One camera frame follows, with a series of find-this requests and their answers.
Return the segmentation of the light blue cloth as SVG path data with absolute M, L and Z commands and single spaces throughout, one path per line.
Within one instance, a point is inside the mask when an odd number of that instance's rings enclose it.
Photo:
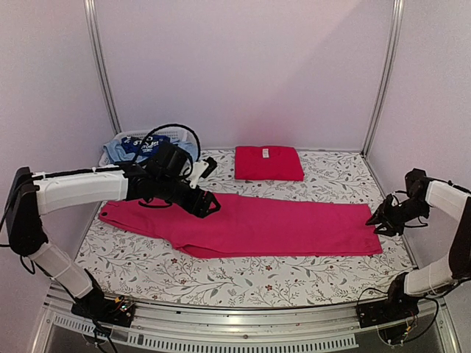
M 178 140 L 176 138 L 171 138 L 171 143 L 174 144 L 175 146 L 180 147 L 181 149 L 185 150 L 191 155 L 192 160 L 195 162 L 199 159 L 198 157 L 198 148 L 196 144 L 188 141 L 183 141 L 183 140 Z M 134 154 L 127 154 L 122 146 L 121 146 L 121 140 L 112 140 L 109 143 L 106 143 L 103 146 L 103 149 L 110 159 L 110 164 L 116 164 L 120 162 L 126 162 L 130 161 L 133 159 L 135 156 Z M 145 160 L 147 160 L 150 157 L 140 157 L 138 155 L 136 162 L 141 163 Z

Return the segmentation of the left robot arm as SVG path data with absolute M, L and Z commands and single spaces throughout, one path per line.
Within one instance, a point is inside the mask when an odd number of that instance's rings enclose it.
M 107 201 L 151 202 L 155 199 L 178 205 L 187 213 L 205 218 L 219 211 L 220 204 L 198 186 L 216 168 L 209 157 L 193 161 L 191 155 L 172 143 L 163 143 L 157 154 L 138 163 L 136 159 L 116 165 L 55 173 L 16 171 L 1 218 L 7 231 L 6 247 L 28 258 L 81 300 L 82 309 L 94 319 L 110 311 L 102 289 L 92 275 L 50 242 L 43 228 L 43 215 L 82 204 Z

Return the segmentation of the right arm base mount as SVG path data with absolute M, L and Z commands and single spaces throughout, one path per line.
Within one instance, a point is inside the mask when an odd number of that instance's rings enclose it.
M 388 324 L 419 314 L 418 297 L 409 296 L 405 292 L 406 274 L 398 275 L 386 292 L 377 288 L 366 288 L 357 299 L 355 311 L 360 328 Z M 382 293 L 385 299 L 361 303 L 364 293 L 373 291 Z

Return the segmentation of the floral tablecloth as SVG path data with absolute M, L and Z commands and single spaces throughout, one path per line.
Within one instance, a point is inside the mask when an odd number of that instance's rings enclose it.
M 368 204 L 382 201 L 355 152 L 301 151 L 303 182 L 239 182 L 232 149 L 206 150 L 217 169 L 202 183 L 213 192 L 293 201 Z M 400 238 L 381 237 L 382 253 L 366 257 L 241 257 L 199 260 L 160 239 L 94 220 L 76 261 L 108 293 L 159 302 L 219 307 L 300 307 L 375 298 L 414 263 Z

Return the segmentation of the front aluminium rail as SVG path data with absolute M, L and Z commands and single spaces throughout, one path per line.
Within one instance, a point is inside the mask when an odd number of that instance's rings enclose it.
M 138 300 L 129 327 L 96 331 L 52 285 L 32 352 L 461 352 L 442 299 L 416 317 L 363 327 L 355 303 L 290 308 L 196 307 Z

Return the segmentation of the red t-shirt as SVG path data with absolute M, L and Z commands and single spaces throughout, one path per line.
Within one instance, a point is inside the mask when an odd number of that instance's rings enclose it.
M 269 150 L 269 158 L 262 157 Z M 304 171 L 300 157 L 293 147 L 237 146 L 235 148 L 235 179 L 301 182 Z

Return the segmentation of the dark blue garment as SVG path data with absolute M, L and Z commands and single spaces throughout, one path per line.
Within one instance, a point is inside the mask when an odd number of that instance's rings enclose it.
M 163 142 L 171 142 L 165 135 L 152 135 L 147 138 L 125 136 L 121 139 L 121 146 L 127 154 L 138 154 L 140 157 L 151 157 Z

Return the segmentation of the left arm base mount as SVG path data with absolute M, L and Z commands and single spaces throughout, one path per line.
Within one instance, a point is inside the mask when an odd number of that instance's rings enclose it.
M 135 315 L 135 302 L 126 296 L 109 299 L 98 285 L 93 284 L 83 298 L 74 298 L 71 313 L 99 323 L 129 328 Z

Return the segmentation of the white plastic laundry basket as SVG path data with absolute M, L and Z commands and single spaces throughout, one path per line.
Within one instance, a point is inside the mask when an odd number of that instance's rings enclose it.
M 145 138 L 147 135 L 147 131 L 131 131 L 131 132 L 122 132 L 118 133 L 112 140 L 121 140 L 125 136 L 133 136 L 137 138 Z M 170 138 L 176 138 L 178 140 L 183 140 L 183 141 L 188 141 L 196 144 L 198 148 L 198 157 L 200 155 L 200 147 L 198 147 L 198 143 L 196 140 L 196 135 L 190 132 L 188 129 L 178 127 L 178 126 L 170 126 L 170 127 L 164 127 L 162 129 L 159 129 L 158 131 L 154 132 L 153 135 L 165 135 Z M 106 155 L 104 149 L 103 149 L 103 154 L 100 157 L 99 160 L 99 165 L 110 165 L 110 159 Z

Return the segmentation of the right aluminium frame post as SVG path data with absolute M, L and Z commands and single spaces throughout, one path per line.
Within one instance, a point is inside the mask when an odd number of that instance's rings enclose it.
M 394 69 L 394 61 L 397 55 L 397 47 L 400 42 L 404 5 L 405 2 L 403 0 L 394 0 L 392 3 L 392 16 L 387 37 L 383 68 L 380 75 L 378 91 L 373 105 L 369 126 L 367 128 L 366 137 L 361 150 L 361 154 L 365 159 L 367 159 L 371 153 L 383 107 L 386 102 L 389 83 Z

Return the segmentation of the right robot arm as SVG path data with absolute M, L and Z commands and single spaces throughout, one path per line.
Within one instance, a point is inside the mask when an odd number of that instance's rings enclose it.
M 470 280 L 470 190 L 428 176 L 414 168 L 405 175 L 406 189 L 385 197 L 366 221 L 388 237 L 417 235 L 408 243 L 419 267 L 398 275 L 389 298 L 380 306 L 388 321 L 408 310 L 409 300 L 452 290 Z

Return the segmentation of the pink garment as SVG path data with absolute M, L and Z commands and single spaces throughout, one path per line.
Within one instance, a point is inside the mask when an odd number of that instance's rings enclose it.
M 197 218 L 174 205 L 149 209 L 108 202 L 99 220 L 118 229 L 163 239 L 192 257 L 309 257 L 382 254 L 365 223 L 366 204 L 297 202 L 218 193 L 219 211 Z

